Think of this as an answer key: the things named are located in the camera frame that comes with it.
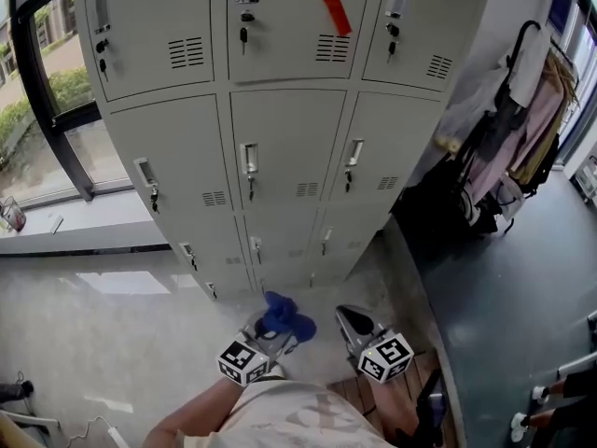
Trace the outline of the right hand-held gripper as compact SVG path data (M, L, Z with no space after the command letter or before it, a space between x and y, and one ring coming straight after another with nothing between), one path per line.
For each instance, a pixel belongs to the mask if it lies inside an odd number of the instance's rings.
M356 372L385 384L409 367L414 352L401 333L389 329L374 315L368 309L350 304L338 305L335 310L347 350L351 356L357 356Z

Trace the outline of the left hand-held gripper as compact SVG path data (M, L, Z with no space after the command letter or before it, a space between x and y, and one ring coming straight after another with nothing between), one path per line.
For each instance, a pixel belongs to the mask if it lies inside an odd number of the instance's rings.
M278 359L299 345L294 331L267 333L262 321L264 314L266 310L251 314L216 358L218 371L237 385L250 385L276 374Z

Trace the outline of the blue cleaning cloth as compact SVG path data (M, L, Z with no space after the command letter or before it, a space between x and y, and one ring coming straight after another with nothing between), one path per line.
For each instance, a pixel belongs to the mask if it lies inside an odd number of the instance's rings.
M301 314L291 298L274 291L266 291L264 298L268 308L260 318L260 326L266 333L289 334L298 343L306 343L315 336L314 321Z

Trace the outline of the grey metal locker door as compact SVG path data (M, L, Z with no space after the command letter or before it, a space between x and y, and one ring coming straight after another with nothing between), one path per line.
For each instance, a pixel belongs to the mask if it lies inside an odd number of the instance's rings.
M230 95L245 209L320 199L345 97L333 90Z

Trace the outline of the brown wooden slat platform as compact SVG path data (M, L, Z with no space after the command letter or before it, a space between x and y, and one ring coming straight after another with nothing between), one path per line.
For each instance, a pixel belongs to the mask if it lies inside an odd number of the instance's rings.
M421 394L423 386L430 375L435 369L439 368L439 359L435 349L416 354L406 372L397 377L393 390L406 397L409 405L414 407L416 399ZM382 431L382 422L379 413L374 408L374 398L365 375L353 376L330 384L327 388L346 399L361 413L364 413L367 420L378 431ZM449 398L447 398L447 412L442 421L441 429L443 437L441 448L460 448Z

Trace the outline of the person's white printed t-shirt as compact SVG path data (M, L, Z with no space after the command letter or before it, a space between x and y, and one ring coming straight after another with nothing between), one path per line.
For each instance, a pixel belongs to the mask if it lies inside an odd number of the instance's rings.
M249 385L222 428L176 448L394 448L347 400L296 381Z

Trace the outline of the black flat screen device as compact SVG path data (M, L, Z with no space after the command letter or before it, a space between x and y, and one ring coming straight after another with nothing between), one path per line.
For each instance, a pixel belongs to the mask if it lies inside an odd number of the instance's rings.
M416 402L418 426L412 436L396 430L398 448L441 448L444 443L442 423L448 401L441 369L431 372Z

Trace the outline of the black bag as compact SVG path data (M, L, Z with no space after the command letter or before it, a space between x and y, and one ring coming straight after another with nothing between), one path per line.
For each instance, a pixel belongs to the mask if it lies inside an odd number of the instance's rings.
M462 165L445 155L417 185L404 189L392 212L408 235L447 242L497 232L492 209L472 202L461 174Z

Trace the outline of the white power strip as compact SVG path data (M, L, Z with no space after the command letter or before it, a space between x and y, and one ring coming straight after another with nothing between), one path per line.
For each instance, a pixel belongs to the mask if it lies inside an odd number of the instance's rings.
M84 441L90 435L90 429L96 422L103 423L107 426L107 435L116 448L131 448L131 446L124 440L118 428L112 425L105 417L98 415L86 421L85 430L74 436L68 438L65 448L71 448L74 442Z

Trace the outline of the grey metal chair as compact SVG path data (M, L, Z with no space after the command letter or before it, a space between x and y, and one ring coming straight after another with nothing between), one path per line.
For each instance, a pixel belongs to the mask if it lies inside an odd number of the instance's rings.
M570 373L589 370L597 366L597 310L587 316L587 324L590 332L590 352L583 357L561 365L557 370L559 379Z

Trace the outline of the light wooden furniture panel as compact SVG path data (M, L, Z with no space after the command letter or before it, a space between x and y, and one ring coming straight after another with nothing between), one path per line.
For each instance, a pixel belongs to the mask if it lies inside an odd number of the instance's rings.
M30 448L30 441L21 428L0 413L0 448Z

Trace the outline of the red tape strip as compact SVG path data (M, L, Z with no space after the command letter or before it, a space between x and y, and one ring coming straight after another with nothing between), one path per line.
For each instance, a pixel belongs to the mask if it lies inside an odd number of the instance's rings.
M323 0L338 36L345 37L352 32L352 26L341 0Z

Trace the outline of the black clothes rack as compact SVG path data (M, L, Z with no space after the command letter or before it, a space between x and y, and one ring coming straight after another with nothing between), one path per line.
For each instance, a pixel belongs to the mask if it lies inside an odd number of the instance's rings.
M524 202L548 179L559 149L559 130L576 102L573 64L536 21L520 28L500 67L504 75L457 153L461 179L479 208L496 223L512 223Z

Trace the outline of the white metal chair frame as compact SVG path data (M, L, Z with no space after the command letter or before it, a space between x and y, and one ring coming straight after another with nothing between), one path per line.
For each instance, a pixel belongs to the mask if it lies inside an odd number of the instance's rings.
M61 424L56 419L36 417L22 413L11 413L4 410L0 410L0 414L5 415L21 428L40 428L49 437L60 437L62 435Z

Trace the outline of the blue wall poster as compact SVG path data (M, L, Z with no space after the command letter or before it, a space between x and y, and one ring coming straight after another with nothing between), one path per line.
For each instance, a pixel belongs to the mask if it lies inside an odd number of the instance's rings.
M548 23L557 34L563 35L573 0L551 0Z

